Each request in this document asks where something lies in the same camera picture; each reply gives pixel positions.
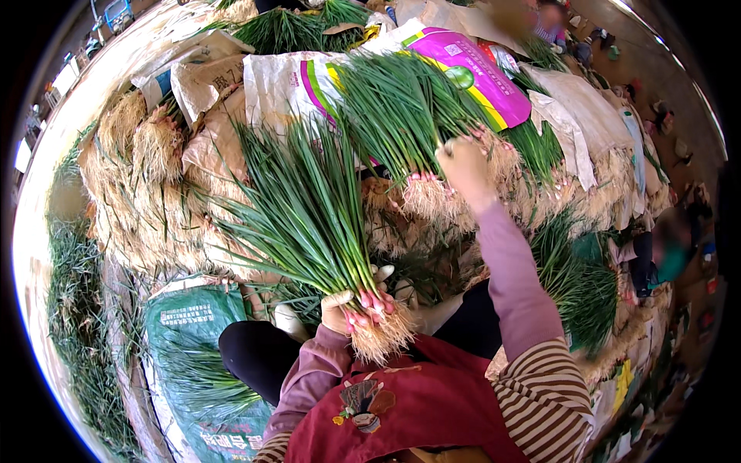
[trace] plastic bag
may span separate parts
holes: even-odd
[[[431,64],[456,77],[459,87],[468,91],[484,108],[497,131],[514,127],[530,117],[528,99],[461,33],[441,27],[426,27],[422,22],[410,19],[362,48],[375,53],[409,49],[426,56]]]
[[[246,319],[238,285],[229,285],[228,292],[225,289],[223,284],[209,284],[161,293],[147,303],[145,315],[158,386],[201,462],[251,460],[262,447],[262,433],[273,411],[267,402],[258,400],[238,419],[214,423],[203,409],[189,406],[187,391],[179,383],[184,372],[168,361],[166,352],[173,348],[172,340],[195,340],[218,348],[221,332],[229,324]]]
[[[645,162],[643,157],[643,137],[641,136],[641,129],[639,126],[638,119],[631,110],[627,107],[620,109],[620,117],[628,128],[628,132],[634,141],[633,147],[633,174],[637,184],[637,202],[634,204],[634,212],[639,216],[643,214],[645,208],[645,191],[646,191],[646,177],[645,177]]]

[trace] woman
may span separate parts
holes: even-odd
[[[545,40],[556,53],[566,51],[566,6],[559,0],[538,1],[538,11],[534,13],[533,34]]]
[[[436,333],[448,331],[449,342],[418,334],[409,351],[384,368],[353,361],[340,310],[350,292],[322,301],[316,337],[300,348],[286,347],[288,336],[276,336],[281,332],[266,322],[229,326],[219,340],[227,369],[260,393],[287,372],[254,462],[579,459],[592,430],[589,396],[564,343],[558,311],[539,284],[530,247],[497,201],[476,145],[456,139],[437,156],[477,217],[477,238],[491,271],[489,308],[462,322],[466,317],[459,314],[470,315],[475,305],[470,301],[476,295],[468,293]],[[495,317],[510,363],[491,384],[484,373],[499,339],[491,326]],[[256,331],[264,336],[250,344]],[[291,355],[293,360],[274,358]]]

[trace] green sack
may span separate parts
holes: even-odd
[[[147,303],[146,328],[162,392],[188,444],[202,462],[251,461],[262,447],[262,433],[274,407],[258,399],[238,418],[218,422],[203,406],[193,406],[183,386],[188,372],[175,366],[168,350],[194,342],[218,349],[219,335],[231,323],[247,319],[239,286],[223,285],[174,290]]]

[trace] woven plastic sack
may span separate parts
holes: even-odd
[[[521,63],[538,85],[568,110],[582,128],[593,163],[611,149],[632,149],[633,137],[620,114],[586,80],[572,74],[543,70]]]
[[[219,335],[231,323],[245,320],[237,284],[188,287],[159,294],[147,303],[145,327],[158,382],[188,444],[201,462],[250,461],[262,447],[262,433],[273,408],[259,400],[238,419],[215,422],[206,412],[189,406],[179,385],[184,372],[168,363],[171,342],[194,341],[218,348]]]
[[[332,120],[333,102],[340,99],[332,64],[345,59],[343,53],[313,51],[245,56],[247,121],[264,121],[284,133],[299,115]]]
[[[530,117],[528,98],[471,40],[441,27],[426,27],[410,19],[362,47],[374,53],[414,50],[439,67],[456,85],[479,103],[491,126],[500,131]]]

